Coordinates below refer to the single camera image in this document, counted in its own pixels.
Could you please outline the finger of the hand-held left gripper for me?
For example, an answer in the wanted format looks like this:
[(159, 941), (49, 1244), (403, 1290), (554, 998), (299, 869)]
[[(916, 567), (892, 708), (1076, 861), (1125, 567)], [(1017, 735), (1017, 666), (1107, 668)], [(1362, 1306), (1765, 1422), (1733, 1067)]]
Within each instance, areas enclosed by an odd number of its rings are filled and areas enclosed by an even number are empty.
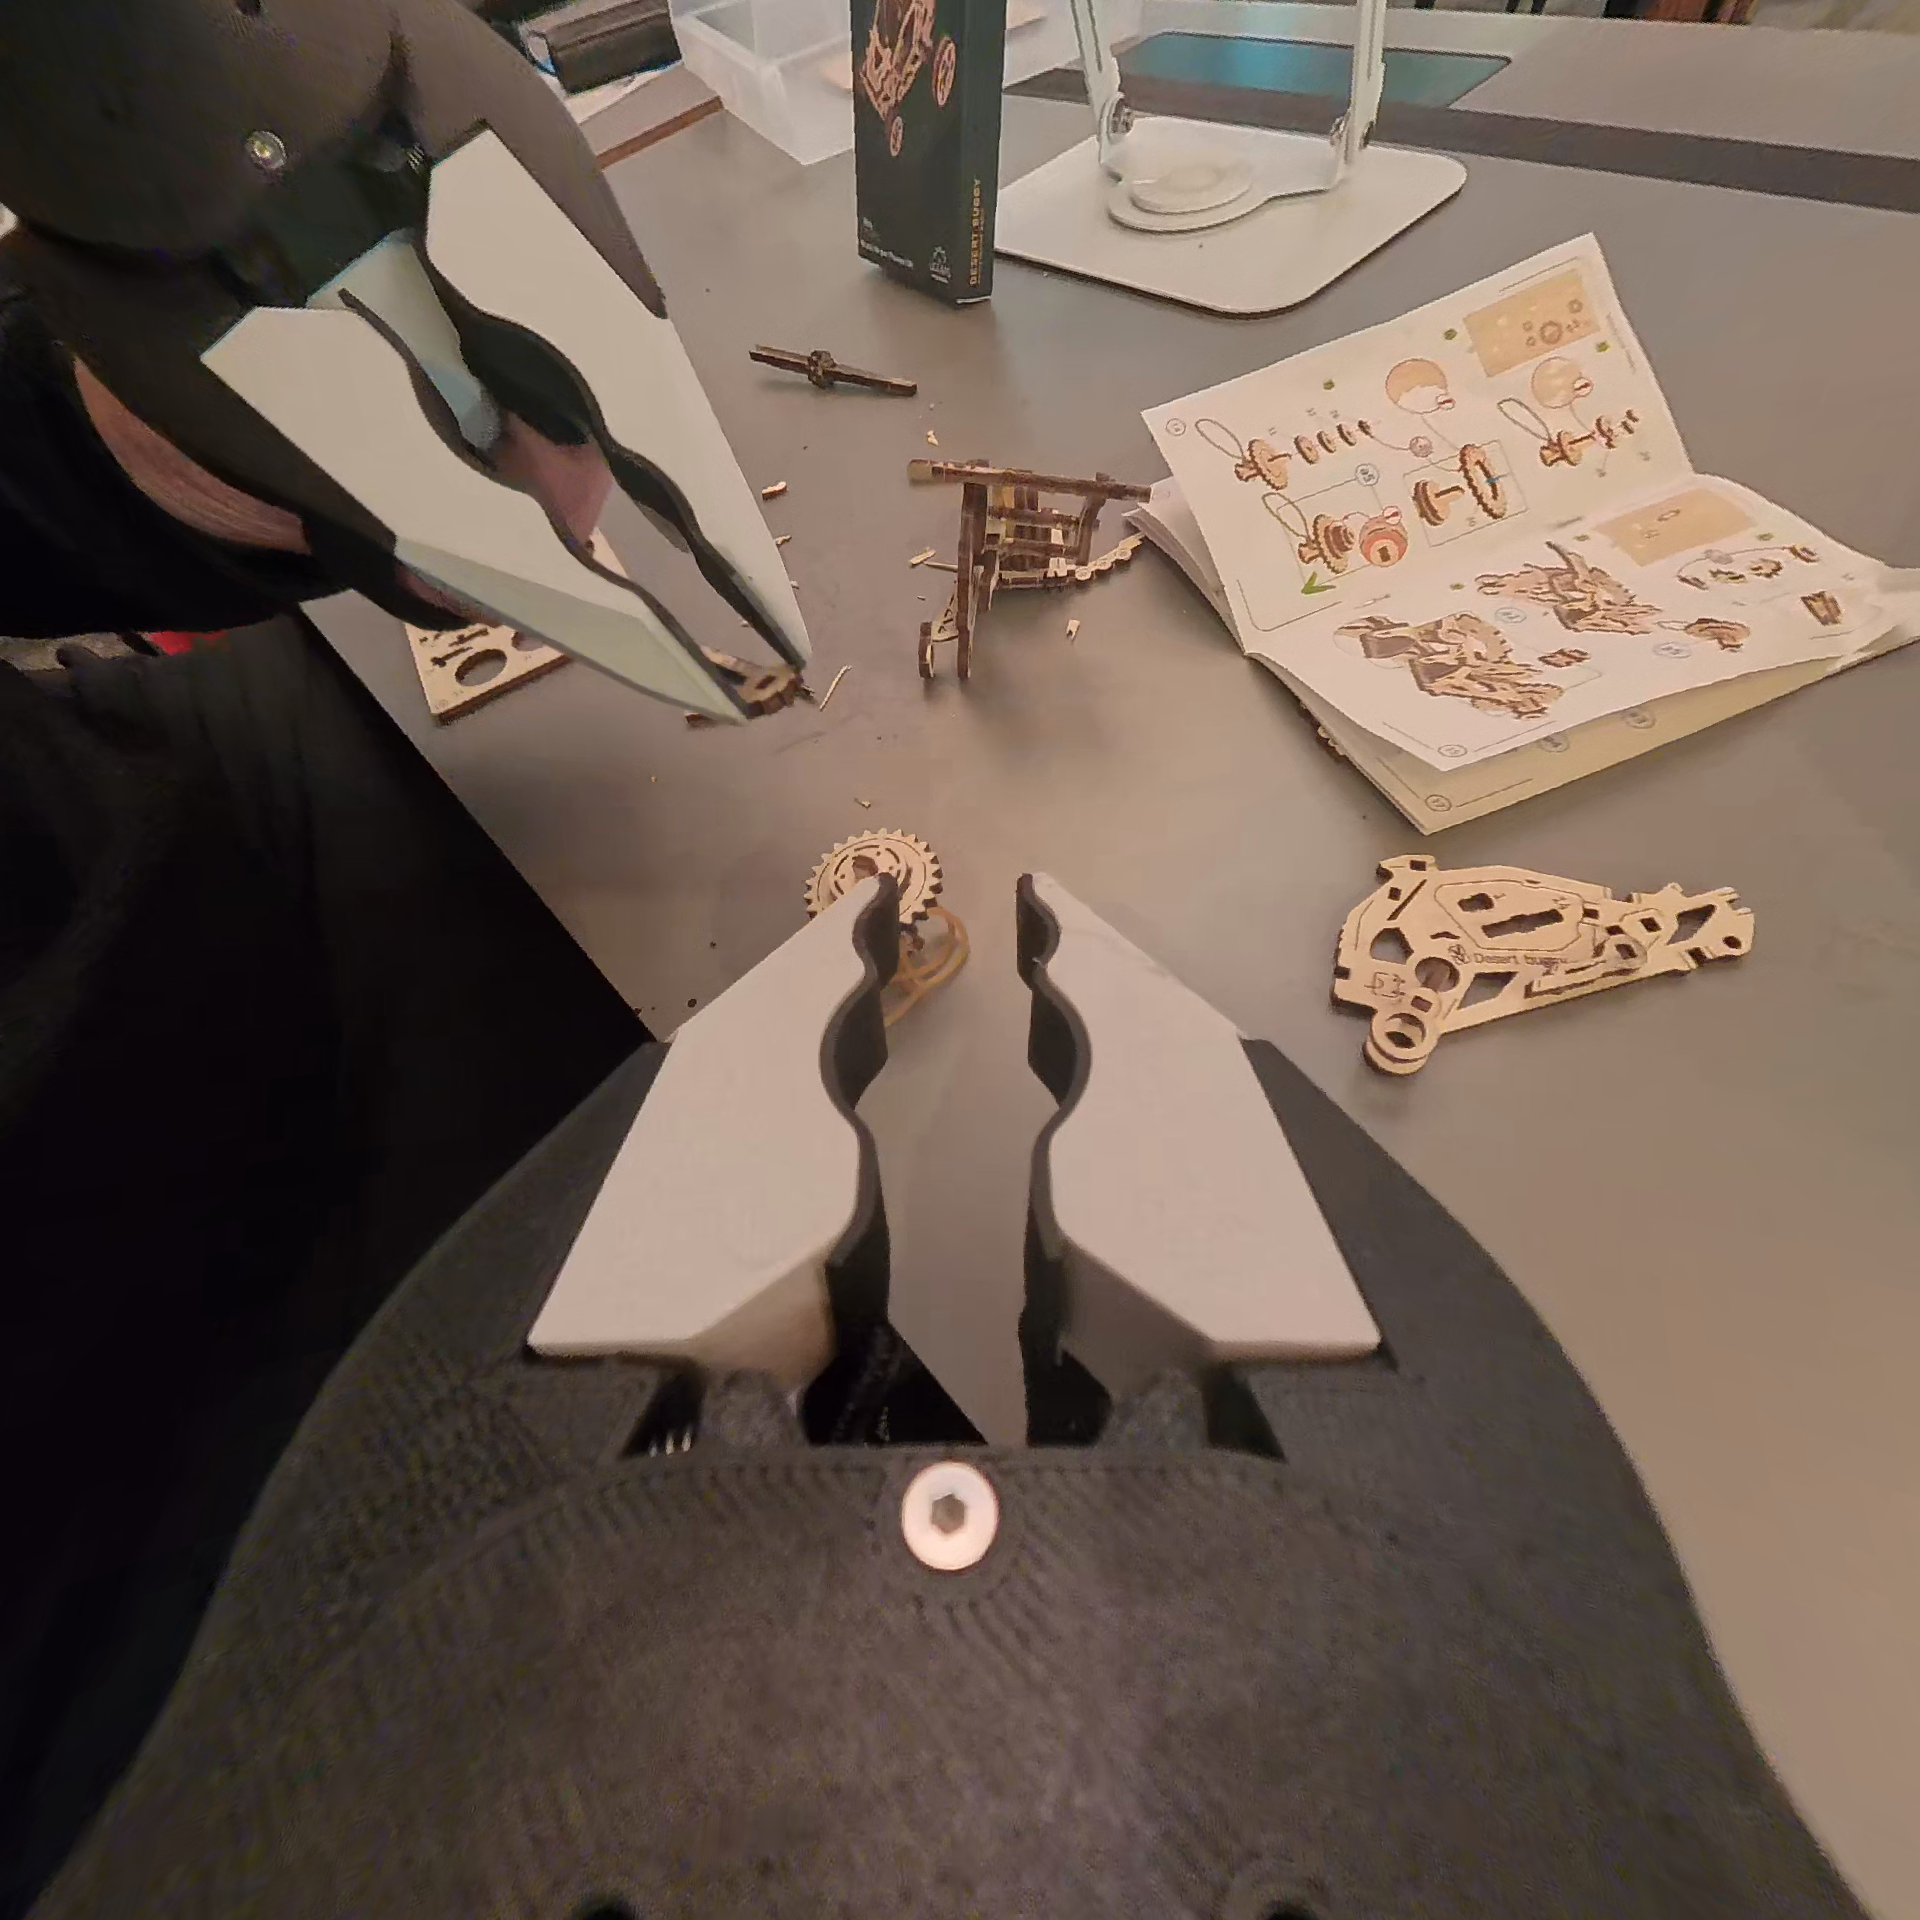
[(396, 537), (419, 583), (600, 671), (700, 709), (747, 715), (706, 653), (633, 583), (581, 558), (536, 499), (481, 475), (427, 425), (403, 352), (346, 312), (256, 312), (210, 369)]
[(781, 666), (801, 668), (795, 590), (674, 325), (497, 131), (429, 162), (422, 260), (481, 386), (545, 436), (579, 429), (618, 493), (682, 540)]

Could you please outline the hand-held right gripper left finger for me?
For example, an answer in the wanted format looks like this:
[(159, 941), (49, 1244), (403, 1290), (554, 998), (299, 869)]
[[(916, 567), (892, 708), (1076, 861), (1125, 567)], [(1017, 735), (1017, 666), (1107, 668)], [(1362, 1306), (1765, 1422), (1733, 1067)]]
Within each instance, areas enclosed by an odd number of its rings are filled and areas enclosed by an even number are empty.
[(876, 1137), (900, 889), (864, 877), (679, 1026), (526, 1344), (805, 1389), (890, 1316)]

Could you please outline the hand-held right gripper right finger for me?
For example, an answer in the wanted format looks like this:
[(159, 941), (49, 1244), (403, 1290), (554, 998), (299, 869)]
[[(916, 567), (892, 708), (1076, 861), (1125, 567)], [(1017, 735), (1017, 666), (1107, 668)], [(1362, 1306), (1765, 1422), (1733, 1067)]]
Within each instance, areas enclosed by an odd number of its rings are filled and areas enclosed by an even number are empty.
[(1053, 1101), (1030, 1157), (1023, 1356), (1102, 1389), (1379, 1356), (1233, 1021), (1052, 877), (1017, 882), (1017, 974)]

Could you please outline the punched wooden parts sheet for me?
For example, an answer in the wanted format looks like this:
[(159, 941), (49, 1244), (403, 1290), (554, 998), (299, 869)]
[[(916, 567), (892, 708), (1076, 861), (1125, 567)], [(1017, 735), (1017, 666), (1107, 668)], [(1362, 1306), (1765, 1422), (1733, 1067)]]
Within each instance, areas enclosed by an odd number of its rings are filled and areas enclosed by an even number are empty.
[(446, 632), (406, 623), (403, 635), (433, 724), (475, 715), (568, 666), (557, 645), (484, 620)]

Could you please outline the tan rubber band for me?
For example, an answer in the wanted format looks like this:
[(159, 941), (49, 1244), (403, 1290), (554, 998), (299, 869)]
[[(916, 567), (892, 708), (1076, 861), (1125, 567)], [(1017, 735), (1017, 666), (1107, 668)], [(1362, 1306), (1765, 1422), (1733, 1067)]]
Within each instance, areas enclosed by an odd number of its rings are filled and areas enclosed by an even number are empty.
[(881, 986), (881, 1025), (892, 1030), (913, 1008), (949, 986), (967, 961), (967, 928), (949, 910), (929, 906), (913, 925), (900, 925), (900, 959)]

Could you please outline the small wooden gear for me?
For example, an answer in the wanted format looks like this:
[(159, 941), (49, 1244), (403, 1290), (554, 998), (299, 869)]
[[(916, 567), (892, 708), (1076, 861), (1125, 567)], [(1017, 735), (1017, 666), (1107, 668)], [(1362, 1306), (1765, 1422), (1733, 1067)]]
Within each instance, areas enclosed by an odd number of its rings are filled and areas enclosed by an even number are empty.
[(943, 867), (922, 838), (904, 828), (870, 828), (821, 855), (801, 887), (805, 918), (821, 918), (869, 877), (895, 882), (900, 928), (927, 921), (943, 894)]

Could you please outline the person's left forearm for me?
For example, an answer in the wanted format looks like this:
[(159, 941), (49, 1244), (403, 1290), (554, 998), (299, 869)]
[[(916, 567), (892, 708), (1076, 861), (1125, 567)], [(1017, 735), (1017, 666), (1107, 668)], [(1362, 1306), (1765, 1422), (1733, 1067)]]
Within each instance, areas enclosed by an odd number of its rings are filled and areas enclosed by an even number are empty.
[(302, 554), (217, 540), (115, 466), (72, 358), (3, 277), (3, 638), (235, 632), (330, 597)]

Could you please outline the dark green model box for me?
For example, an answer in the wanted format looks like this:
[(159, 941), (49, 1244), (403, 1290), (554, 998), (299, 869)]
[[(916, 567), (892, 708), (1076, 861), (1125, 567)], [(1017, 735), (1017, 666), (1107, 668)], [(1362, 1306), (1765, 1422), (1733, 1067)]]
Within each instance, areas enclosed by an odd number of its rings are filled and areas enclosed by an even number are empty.
[(1003, 4), (850, 4), (853, 242), (943, 305), (996, 277)]

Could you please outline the partly built wooden model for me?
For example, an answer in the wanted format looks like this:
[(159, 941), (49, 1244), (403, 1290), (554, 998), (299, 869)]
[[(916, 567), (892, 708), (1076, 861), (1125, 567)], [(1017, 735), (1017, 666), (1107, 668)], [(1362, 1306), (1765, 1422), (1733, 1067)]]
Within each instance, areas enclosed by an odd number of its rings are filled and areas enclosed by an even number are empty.
[(974, 623), (999, 590), (1082, 590), (1076, 567), (1092, 552), (1099, 517), (1112, 505), (1146, 505), (1151, 490), (1112, 475), (1048, 475), (988, 462), (913, 460), (913, 485), (959, 485), (954, 587), (936, 620), (921, 623), (916, 671), (936, 675), (936, 647), (954, 647), (954, 675), (972, 671)]

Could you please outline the person's left hand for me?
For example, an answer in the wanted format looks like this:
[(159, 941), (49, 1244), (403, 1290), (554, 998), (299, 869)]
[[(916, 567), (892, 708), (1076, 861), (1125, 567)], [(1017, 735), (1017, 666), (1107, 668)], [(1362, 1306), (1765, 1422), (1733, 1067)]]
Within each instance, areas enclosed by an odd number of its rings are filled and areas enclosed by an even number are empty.
[(166, 436), (137, 422), (82, 358), (72, 355), (67, 361), (94, 436), (149, 505), (224, 547), (313, 558), (295, 515), (226, 485)]

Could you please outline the black pouch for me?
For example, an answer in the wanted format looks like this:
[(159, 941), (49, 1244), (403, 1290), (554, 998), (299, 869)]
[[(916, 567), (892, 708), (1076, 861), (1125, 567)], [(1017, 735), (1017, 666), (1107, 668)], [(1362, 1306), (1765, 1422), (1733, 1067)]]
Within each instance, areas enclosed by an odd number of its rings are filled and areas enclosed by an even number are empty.
[(668, 4), (565, 4), (522, 33), (541, 72), (568, 97), (651, 75), (682, 60)]

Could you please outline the clear plastic container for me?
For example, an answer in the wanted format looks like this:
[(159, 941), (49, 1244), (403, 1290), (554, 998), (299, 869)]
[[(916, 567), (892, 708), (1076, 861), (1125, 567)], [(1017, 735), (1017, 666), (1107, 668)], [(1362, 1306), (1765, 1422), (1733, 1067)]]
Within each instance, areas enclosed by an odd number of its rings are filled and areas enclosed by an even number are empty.
[(668, 4), (682, 66), (798, 167), (850, 151), (850, 4)]

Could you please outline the flat wooden car body panel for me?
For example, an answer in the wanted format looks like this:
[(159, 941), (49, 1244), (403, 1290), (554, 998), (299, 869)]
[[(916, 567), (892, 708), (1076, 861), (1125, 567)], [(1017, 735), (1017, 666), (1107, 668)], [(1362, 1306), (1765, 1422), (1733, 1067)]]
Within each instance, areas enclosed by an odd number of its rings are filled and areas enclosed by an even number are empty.
[(1441, 869), (1431, 855), (1399, 855), (1340, 925), (1330, 1001), (1368, 1016), (1371, 1069), (1413, 1076), (1449, 1033), (1738, 961), (1749, 947), (1755, 914), (1730, 887), (1617, 894), (1533, 869)]

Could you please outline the white document stand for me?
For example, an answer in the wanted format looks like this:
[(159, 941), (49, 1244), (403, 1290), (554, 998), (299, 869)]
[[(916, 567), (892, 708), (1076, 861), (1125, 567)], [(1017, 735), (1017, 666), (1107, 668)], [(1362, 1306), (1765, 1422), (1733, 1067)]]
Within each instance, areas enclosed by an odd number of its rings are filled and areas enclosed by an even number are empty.
[(1456, 160), (1371, 146), (1385, 13), (1355, 8), (1344, 111), (1302, 134), (1137, 113), (1112, 4), (1070, 4), (1092, 137), (1003, 185), (996, 257), (1229, 321), (1312, 299), (1468, 180)]

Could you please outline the open instruction booklet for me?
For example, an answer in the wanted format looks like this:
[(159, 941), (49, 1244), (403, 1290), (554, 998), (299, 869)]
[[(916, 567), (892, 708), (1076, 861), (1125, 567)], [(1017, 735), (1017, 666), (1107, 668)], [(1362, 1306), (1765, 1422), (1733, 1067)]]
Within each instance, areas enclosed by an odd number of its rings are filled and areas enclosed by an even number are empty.
[(1697, 469), (1587, 234), (1140, 422), (1134, 529), (1416, 835), (1917, 645), (1917, 568)]

